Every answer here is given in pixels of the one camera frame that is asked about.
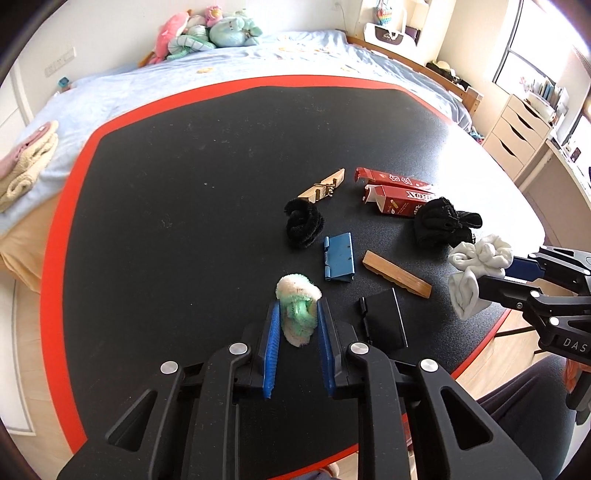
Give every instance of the teal plush toy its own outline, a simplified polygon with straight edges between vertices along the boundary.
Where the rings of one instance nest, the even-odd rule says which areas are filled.
[[[262,30],[252,18],[239,10],[233,17],[224,17],[209,31],[209,39],[218,47],[250,47],[258,45]]]
[[[318,325],[316,302],[322,292],[307,277],[292,273],[281,277],[275,289],[281,305],[281,328],[293,346],[307,345]]]
[[[176,60],[194,51],[212,50],[216,46],[209,41],[207,28],[203,25],[195,25],[189,28],[186,34],[174,37],[168,42],[170,54],[167,60]]]

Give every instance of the green fuzzy object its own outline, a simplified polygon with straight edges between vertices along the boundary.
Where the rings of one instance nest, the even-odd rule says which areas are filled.
[[[316,302],[322,293],[305,276],[295,273],[280,279],[275,295],[281,305],[281,328],[289,343],[306,345],[318,325]]]

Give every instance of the bedspread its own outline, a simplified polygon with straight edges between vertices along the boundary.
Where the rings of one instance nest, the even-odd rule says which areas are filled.
[[[205,85],[291,74],[359,77],[400,85],[460,127],[471,126],[460,100],[438,83],[399,62],[348,44],[341,32],[274,34],[261,37],[261,42],[196,52],[141,69],[123,67],[75,81],[71,90],[52,97],[17,141],[45,122],[58,120],[60,143],[33,189],[0,213],[0,235],[62,190],[78,153],[102,124],[146,103]]]

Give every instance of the dark pants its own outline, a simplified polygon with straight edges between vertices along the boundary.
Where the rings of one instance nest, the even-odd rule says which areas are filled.
[[[573,435],[575,412],[564,402],[564,364],[559,356],[544,358],[478,400],[540,471],[543,480],[557,479]],[[297,477],[329,479],[320,472]]]

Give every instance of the wooden block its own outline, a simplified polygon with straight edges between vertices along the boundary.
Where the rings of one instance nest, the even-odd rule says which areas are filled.
[[[309,202],[317,202],[322,200],[326,196],[332,196],[333,191],[337,188],[345,179],[345,169],[341,168],[339,171],[333,173],[330,177],[326,177],[320,183],[317,183],[307,189],[298,198],[306,199]]]
[[[431,285],[370,250],[365,252],[363,264],[368,270],[382,275],[386,280],[394,282],[402,288],[406,288],[415,295],[419,295],[425,299],[431,296]]]

